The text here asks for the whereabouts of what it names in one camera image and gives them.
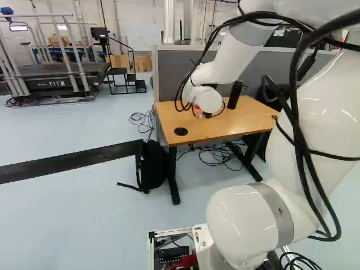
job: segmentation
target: cardboard box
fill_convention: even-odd
[[[62,35],[61,36],[62,42],[64,43],[65,47],[69,47],[70,46],[70,39],[67,35]]]
[[[63,35],[61,36],[61,40],[62,43],[64,44],[65,47],[70,46],[70,39],[67,35]],[[60,47],[60,42],[57,39],[56,35],[52,35],[47,39],[48,45],[53,46],[53,47]]]
[[[151,71],[151,54],[150,53],[138,53],[135,52],[135,69],[137,72]]]
[[[130,71],[130,63],[129,63],[129,57],[128,55],[111,55],[110,59],[109,56],[106,56],[106,62],[110,63],[111,60],[111,66],[116,68],[126,68],[128,72]]]

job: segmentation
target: black circular hole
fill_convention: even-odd
[[[188,131],[186,128],[176,128],[176,129],[174,129],[174,133],[177,136],[185,136],[185,135],[187,135]]]

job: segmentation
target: black backpack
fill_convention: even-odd
[[[160,143],[152,139],[143,142],[142,154],[135,156],[136,181],[139,188],[122,183],[117,185],[149,194],[149,190],[158,188],[165,182],[167,177],[166,156],[167,153]]]

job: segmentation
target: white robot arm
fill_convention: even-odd
[[[316,28],[360,7],[354,0],[306,0],[301,1],[301,7],[296,0],[242,0],[241,4],[245,13],[273,11]],[[318,5],[327,8],[323,11]],[[207,113],[219,110],[220,94],[201,85],[235,81],[272,31],[271,26],[250,22],[230,29],[231,35],[226,36],[215,60],[198,66],[192,73],[183,99]],[[360,53],[342,50],[297,90],[299,123],[309,149],[343,157],[360,156],[359,70]],[[293,126],[284,110],[278,123],[293,139]],[[355,164],[318,155],[312,155],[312,160],[326,195]],[[318,229],[320,223],[299,177],[294,146],[277,127],[268,141],[266,161],[274,175],[272,179],[220,190],[210,198],[206,220],[214,244],[206,248],[211,254],[206,263],[209,269],[255,269],[268,251],[306,238]],[[321,197],[307,167],[305,173],[314,203],[323,214]]]

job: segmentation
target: small red object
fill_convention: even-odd
[[[181,262],[169,267],[168,270],[182,270],[190,269],[190,267],[196,264],[196,255],[192,254],[186,257],[181,258]]]

